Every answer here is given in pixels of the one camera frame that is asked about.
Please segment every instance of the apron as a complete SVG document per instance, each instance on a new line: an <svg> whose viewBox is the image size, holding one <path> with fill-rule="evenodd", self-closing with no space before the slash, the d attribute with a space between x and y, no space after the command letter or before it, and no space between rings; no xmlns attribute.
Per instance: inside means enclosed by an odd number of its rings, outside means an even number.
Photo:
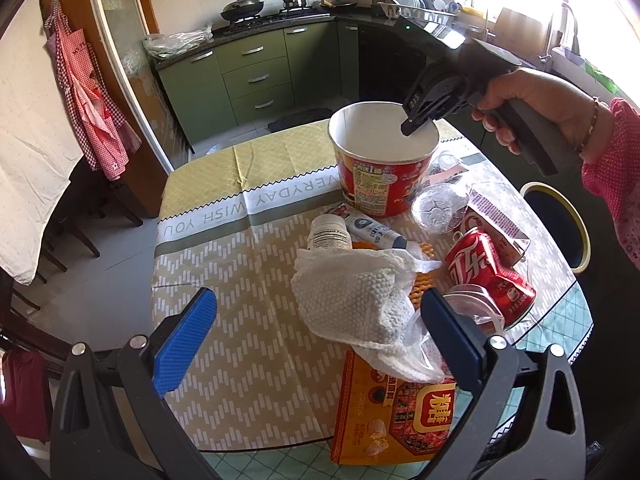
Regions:
<svg viewBox="0 0 640 480"><path fill-rule="evenodd" d="M49 48L55 48L58 84L78 144L92 170L117 180L129 161L127 149L135 152L142 141L107 94L84 31L71 31L59 0L51 0L45 26L52 32Z"/></svg>

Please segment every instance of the metal screw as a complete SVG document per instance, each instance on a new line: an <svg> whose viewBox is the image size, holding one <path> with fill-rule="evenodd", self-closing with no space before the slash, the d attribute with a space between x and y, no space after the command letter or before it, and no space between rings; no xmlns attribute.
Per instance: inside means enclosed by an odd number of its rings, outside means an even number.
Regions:
<svg viewBox="0 0 640 480"><path fill-rule="evenodd" d="M131 348L135 348L136 350L140 350L146 346L146 336L143 335L135 335L129 341L129 346Z"/></svg>
<svg viewBox="0 0 640 480"><path fill-rule="evenodd" d="M76 343L75 345L73 345L73 348L71 349L71 353L73 355L82 355L84 354L85 350L86 350L86 345L84 343Z"/></svg>
<svg viewBox="0 0 640 480"><path fill-rule="evenodd" d="M562 348L559 344L551 345L549 351L556 357L562 357L564 355L564 348Z"/></svg>
<svg viewBox="0 0 640 480"><path fill-rule="evenodd" d="M489 339L489 344L496 350L503 350L507 348L507 340L501 335L491 336L491 338Z"/></svg>

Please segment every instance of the dish rack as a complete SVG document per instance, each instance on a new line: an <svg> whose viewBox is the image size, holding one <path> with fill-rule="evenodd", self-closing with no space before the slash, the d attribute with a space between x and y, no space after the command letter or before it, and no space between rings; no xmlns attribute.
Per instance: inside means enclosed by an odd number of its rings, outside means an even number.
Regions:
<svg viewBox="0 0 640 480"><path fill-rule="evenodd" d="M427 22L435 22L441 25L450 25L455 14L442 12L441 10L419 9L418 7L410 7L400 4L380 4L385 15L390 20L397 20L400 16L409 16L426 20Z"/></svg>

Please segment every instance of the blue gripper pad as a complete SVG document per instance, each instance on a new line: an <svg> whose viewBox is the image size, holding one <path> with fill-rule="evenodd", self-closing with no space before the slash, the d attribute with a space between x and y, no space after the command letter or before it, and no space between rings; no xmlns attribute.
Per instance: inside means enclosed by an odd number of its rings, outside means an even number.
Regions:
<svg viewBox="0 0 640 480"><path fill-rule="evenodd" d="M156 353L152 382L160 397L175 390L216 319L218 302L209 289L190 301L171 335Z"/></svg>

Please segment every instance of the pink sleeve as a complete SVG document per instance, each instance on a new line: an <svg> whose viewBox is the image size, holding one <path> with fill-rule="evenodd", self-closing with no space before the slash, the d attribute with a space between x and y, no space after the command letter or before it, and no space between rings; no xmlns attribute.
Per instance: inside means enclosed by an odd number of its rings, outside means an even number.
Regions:
<svg viewBox="0 0 640 480"><path fill-rule="evenodd" d="M611 142L595 164L582 166L582 183L605 200L620 245L640 268L640 115L619 98L609 108Z"/></svg>

